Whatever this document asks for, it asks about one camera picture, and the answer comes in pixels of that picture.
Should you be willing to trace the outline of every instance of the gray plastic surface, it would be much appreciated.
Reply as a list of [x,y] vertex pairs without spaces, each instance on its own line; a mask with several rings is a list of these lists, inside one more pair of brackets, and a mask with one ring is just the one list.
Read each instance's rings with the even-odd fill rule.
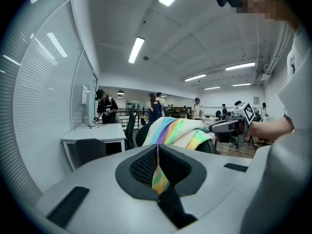
[[[199,220],[180,232],[220,230],[222,233],[239,233],[239,224],[262,177],[268,148],[259,149],[252,160],[170,147],[200,161],[207,169],[207,178],[197,193],[181,198],[185,212]],[[66,229],[70,232],[176,232],[177,228],[155,201],[132,198],[115,179],[118,164],[145,148],[135,148],[83,165],[47,190],[36,203],[36,209],[47,216],[74,186],[83,186],[89,188],[90,192],[69,222]],[[246,173],[234,171],[223,167],[226,163],[249,166],[249,169]]]

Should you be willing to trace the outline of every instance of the robotic arm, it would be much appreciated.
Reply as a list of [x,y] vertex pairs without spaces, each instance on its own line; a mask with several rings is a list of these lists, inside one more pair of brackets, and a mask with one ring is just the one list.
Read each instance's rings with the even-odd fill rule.
[[210,125],[209,131],[217,135],[219,142],[230,142],[241,147],[244,146],[245,134],[254,117],[250,104],[243,102],[231,110],[231,115],[228,115],[227,119]]

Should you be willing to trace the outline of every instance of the towel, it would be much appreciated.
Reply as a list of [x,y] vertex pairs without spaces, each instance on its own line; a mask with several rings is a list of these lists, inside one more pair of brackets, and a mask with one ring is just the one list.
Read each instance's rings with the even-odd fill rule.
[[[213,138],[207,134],[206,126],[201,120],[161,117],[151,125],[143,146],[172,144],[195,150],[201,143]],[[170,183],[159,166],[158,152],[157,146],[157,168],[153,176],[152,189],[162,194]]]

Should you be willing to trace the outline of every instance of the table leg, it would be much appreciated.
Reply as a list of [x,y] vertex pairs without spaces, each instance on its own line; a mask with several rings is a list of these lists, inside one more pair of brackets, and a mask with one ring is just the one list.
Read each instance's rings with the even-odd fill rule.
[[64,145],[64,149],[65,149],[66,156],[68,158],[69,164],[70,164],[72,170],[74,171],[75,167],[74,167],[74,163],[73,163],[73,160],[72,160],[72,156],[70,155],[69,147],[68,147],[68,145],[67,145],[67,143],[65,141],[63,141],[63,145]]
[[122,141],[120,142],[120,144],[121,144],[121,151],[124,152],[124,151],[126,150],[126,149],[125,149],[125,141],[122,140]]

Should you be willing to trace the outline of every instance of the wooden floor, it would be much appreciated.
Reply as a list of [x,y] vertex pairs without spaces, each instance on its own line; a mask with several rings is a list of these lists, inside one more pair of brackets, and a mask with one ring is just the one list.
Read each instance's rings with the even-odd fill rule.
[[[133,140],[136,144],[136,135],[138,130],[133,130]],[[239,149],[236,148],[234,145],[230,145],[229,143],[220,143],[218,142],[216,145],[216,150],[221,153],[221,155],[227,156],[235,156],[235,157],[244,157],[244,158],[253,158],[255,154],[255,149],[252,144],[249,146],[240,147]]]

